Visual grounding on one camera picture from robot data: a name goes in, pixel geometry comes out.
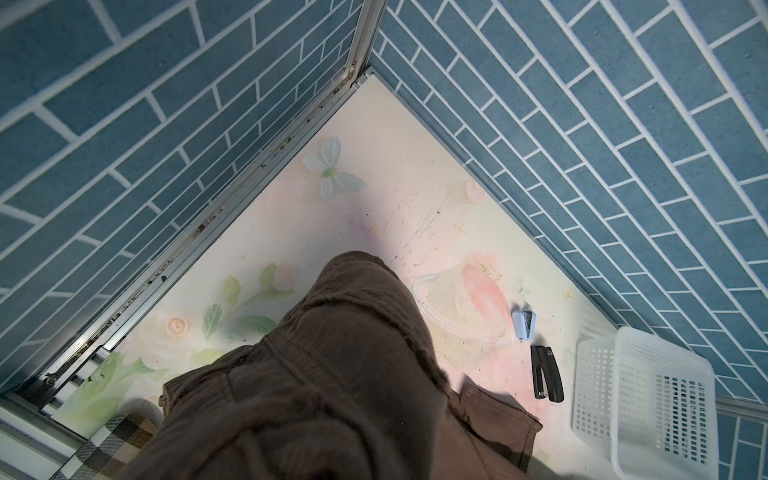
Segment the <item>brown trousers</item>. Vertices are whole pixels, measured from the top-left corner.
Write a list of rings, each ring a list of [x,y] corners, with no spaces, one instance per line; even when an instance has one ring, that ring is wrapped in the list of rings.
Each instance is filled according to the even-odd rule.
[[[450,386],[414,298],[378,257],[333,258],[254,345],[168,381],[125,479],[522,479],[542,426]]]

